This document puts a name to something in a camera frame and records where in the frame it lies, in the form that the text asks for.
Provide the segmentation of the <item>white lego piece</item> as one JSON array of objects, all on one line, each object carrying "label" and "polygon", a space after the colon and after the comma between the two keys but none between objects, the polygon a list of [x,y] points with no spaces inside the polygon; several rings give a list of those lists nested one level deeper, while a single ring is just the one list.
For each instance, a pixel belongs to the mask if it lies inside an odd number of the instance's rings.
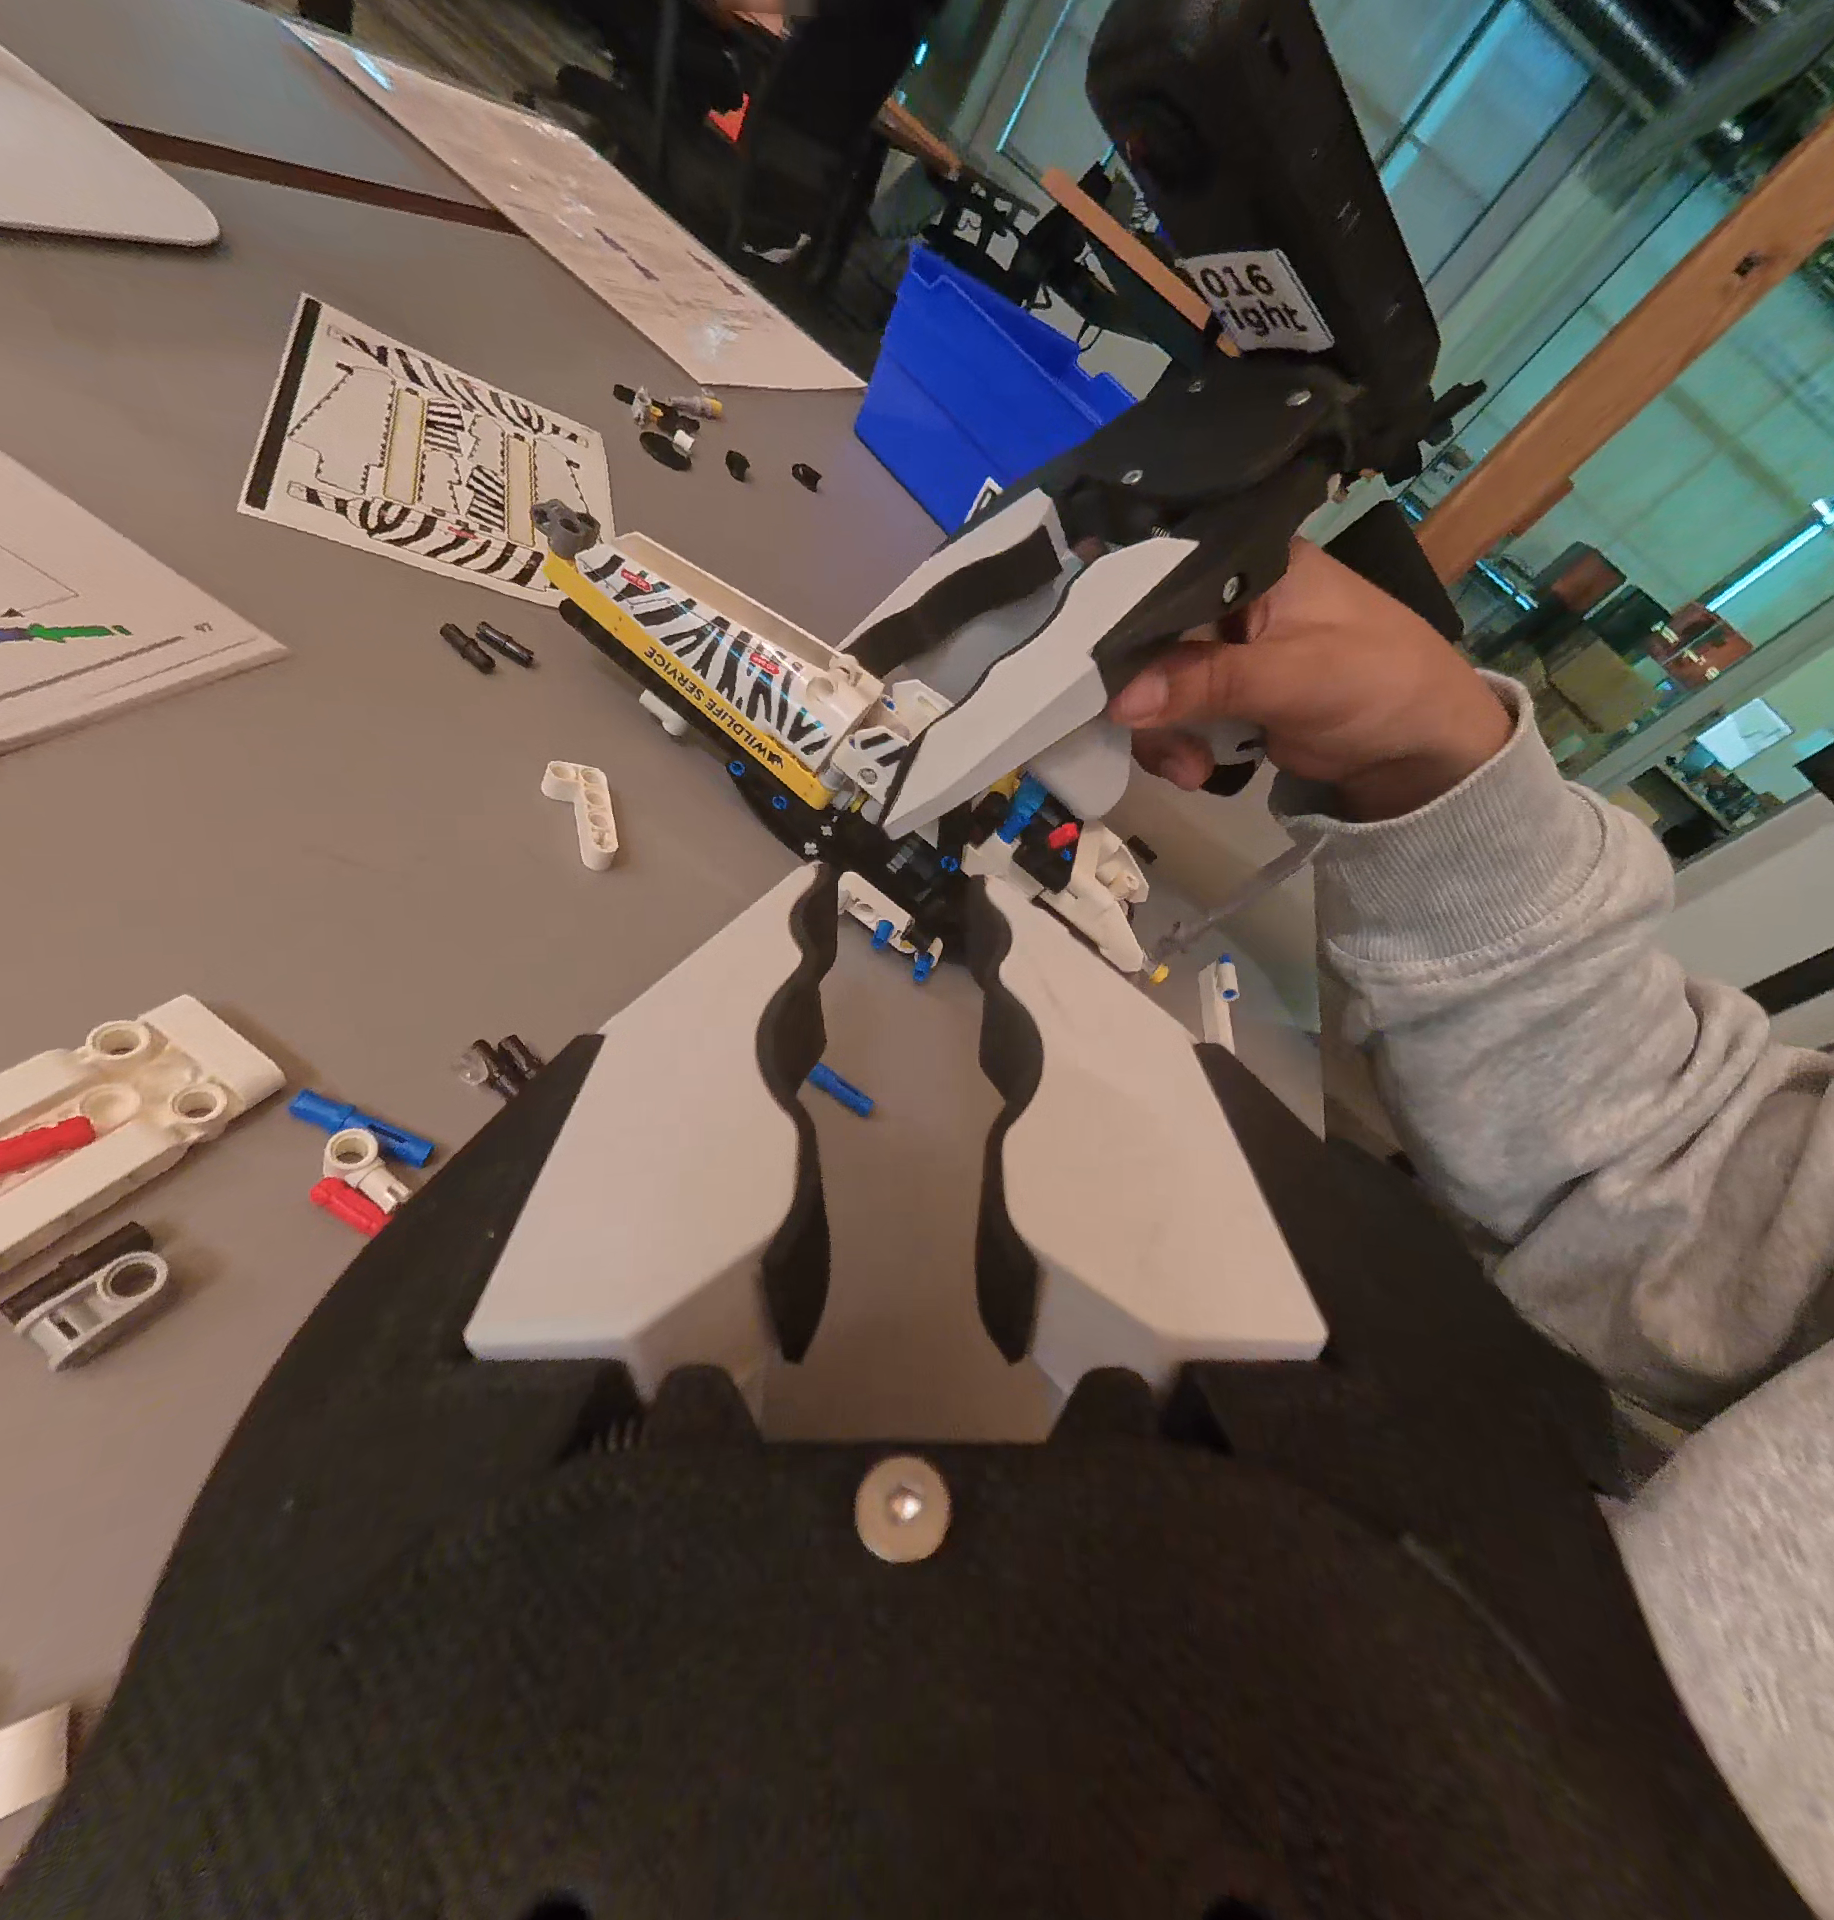
[{"label": "white lego piece", "polygon": [[71,1705],[0,1727],[0,1820],[51,1801],[68,1777]]}]

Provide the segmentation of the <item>white angled lego beam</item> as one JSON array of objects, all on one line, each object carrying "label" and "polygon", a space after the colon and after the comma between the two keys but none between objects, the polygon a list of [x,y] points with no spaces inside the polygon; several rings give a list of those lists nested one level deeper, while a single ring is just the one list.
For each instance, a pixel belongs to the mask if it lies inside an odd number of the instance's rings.
[{"label": "white angled lego beam", "polygon": [[548,762],[539,792],[556,806],[567,806],[581,863],[590,873],[607,873],[618,860],[618,819],[607,775],[590,763]]}]

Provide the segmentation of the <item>person's right forearm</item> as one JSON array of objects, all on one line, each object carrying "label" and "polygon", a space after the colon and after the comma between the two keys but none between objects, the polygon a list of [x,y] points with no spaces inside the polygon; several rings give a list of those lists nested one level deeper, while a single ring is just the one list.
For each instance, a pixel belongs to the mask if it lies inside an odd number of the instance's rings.
[{"label": "person's right forearm", "polygon": [[1514,1314],[1626,1396],[1701,1425],[1834,1391],[1834,1053],[1683,974],[1656,839],[1483,687],[1512,735],[1432,806],[1347,824],[1318,784],[1273,792],[1402,1152]]}]

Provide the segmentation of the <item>white printed paper sheet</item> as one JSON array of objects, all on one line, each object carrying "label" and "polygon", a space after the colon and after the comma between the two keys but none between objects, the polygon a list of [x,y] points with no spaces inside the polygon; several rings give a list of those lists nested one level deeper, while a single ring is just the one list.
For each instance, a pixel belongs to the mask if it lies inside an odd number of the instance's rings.
[{"label": "white printed paper sheet", "polygon": [[575,130],[330,33],[287,33],[701,386],[865,386]]}]

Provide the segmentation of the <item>person's right hand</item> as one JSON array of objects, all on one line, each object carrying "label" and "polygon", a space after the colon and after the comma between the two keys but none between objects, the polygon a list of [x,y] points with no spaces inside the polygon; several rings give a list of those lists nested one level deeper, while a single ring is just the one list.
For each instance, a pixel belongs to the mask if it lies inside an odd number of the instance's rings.
[{"label": "person's right hand", "polygon": [[1307,540],[1273,588],[1154,654],[1110,703],[1134,762],[1171,786],[1216,770],[1211,722],[1260,732],[1347,824],[1410,818],[1514,735],[1496,688],[1422,619]]}]

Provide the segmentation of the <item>white tablet stand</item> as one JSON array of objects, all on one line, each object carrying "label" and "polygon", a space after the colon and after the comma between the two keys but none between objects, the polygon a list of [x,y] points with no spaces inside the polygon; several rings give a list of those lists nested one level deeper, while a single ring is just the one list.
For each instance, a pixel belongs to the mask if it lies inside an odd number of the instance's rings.
[{"label": "white tablet stand", "polygon": [[0,43],[0,231],[212,250],[219,218]]}]

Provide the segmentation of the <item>zebra-striped lego helicopter model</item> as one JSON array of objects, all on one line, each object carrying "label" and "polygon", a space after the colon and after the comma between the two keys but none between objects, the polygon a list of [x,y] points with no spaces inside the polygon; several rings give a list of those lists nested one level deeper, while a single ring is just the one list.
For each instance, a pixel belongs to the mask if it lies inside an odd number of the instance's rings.
[{"label": "zebra-striped lego helicopter model", "polygon": [[701,739],[766,834],[836,873],[840,911],[915,978],[957,958],[974,876],[1047,908],[1120,974],[1160,974],[1134,935],[1134,852],[1031,772],[1002,772],[931,826],[882,831],[890,786],[947,694],[865,672],[660,542],[603,540],[565,503],[539,503],[533,524],[567,627],[636,681],[664,732]]}]

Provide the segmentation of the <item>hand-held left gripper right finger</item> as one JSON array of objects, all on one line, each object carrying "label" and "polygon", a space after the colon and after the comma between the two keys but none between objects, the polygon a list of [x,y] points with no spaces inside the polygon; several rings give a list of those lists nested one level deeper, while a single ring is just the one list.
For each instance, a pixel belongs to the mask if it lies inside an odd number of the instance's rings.
[{"label": "hand-held left gripper right finger", "polygon": [[1194,1362],[1314,1362],[1323,1311],[1199,1048],[1061,919],[996,878],[962,903],[980,1072],[976,1305],[1057,1396],[1098,1369],[1160,1401]]}]

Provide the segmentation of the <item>person's grey sweatshirt torso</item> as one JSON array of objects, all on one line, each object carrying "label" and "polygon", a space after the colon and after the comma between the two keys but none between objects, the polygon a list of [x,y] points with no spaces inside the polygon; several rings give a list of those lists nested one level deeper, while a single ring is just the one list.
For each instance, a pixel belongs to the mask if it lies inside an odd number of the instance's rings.
[{"label": "person's grey sweatshirt torso", "polygon": [[1702,1747],[1834,1918],[1834,1340],[1688,1438],[1613,1535]]}]

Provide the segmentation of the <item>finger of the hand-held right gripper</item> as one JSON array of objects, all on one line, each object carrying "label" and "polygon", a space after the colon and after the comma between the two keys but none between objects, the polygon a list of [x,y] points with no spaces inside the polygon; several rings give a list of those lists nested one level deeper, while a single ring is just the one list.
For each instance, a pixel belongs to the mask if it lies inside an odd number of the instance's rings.
[{"label": "finger of the hand-held right gripper", "polygon": [[878,609],[878,681],[946,712],[882,794],[890,837],[930,831],[1002,775],[1039,781],[1081,824],[1130,786],[1130,731],[1103,717],[1145,659],[1211,621],[1211,561],[1151,538],[1078,561],[1061,532],[962,532]]},{"label": "finger of the hand-held right gripper", "polygon": [[836,642],[836,654],[890,684],[981,625],[1055,600],[1069,571],[1061,514],[1045,494],[1029,490],[919,561]]}]

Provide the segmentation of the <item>grey short lego beam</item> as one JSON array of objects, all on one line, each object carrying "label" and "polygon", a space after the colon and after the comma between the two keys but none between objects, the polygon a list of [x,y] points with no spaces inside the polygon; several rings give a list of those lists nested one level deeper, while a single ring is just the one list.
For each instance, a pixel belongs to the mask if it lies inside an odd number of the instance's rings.
[{"label": "grey short lego beam", "polygon": [[71,1373],[137,1331],[167,1301],[167,1281],[159,1253],[124,1253],[71,1281],[18,1335],[54,1376]]}]

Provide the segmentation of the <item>blue lego axle pin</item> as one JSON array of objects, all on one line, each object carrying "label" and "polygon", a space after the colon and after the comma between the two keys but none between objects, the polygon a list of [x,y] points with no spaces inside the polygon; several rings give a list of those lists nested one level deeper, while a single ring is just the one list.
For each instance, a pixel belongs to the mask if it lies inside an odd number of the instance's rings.
[{"label": "blue lego axle pin", "polygon": [[340,1103],[320,1091],[302,1088],[287,1100],[287,1117],[337,1137],[349,1131],[366,1131],[378,1141],[379,1160],[396,1166],[423,1169],[435,1148],[434,1141],[410,1136],[373,1113],[366,1113],[352,1103]]}]

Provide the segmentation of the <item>small grey yellow lego assembly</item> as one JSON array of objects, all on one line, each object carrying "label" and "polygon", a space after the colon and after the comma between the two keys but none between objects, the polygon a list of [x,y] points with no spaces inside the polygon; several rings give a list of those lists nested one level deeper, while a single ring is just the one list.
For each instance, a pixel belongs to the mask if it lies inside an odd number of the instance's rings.
[{"label": "small grey yellow lego assembly", "polygon": [[690,471],[699,434],[723,418],[723,404],[710,392],[652,397],[631,384],[613,384],[611,392],[631,413],[643,453],[671,471]]}]

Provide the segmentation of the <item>lego instruction booklet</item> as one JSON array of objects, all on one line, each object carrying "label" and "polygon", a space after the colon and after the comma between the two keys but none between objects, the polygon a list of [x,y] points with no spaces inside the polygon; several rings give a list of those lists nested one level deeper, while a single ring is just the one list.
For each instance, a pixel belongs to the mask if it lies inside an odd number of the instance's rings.
[{"label": "lego instruction booklet", "polygon": [[282,645],[0,453],[0,755]]}]

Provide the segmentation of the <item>wooden pillar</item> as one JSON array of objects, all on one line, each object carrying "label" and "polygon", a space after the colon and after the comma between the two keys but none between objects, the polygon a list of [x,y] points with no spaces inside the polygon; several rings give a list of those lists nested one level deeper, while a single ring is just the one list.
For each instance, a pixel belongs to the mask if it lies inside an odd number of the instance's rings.
[{"label": "wooden pillar", "polygon": [[1453,587],[1834,237],[1834,109],[1419,524]]}]

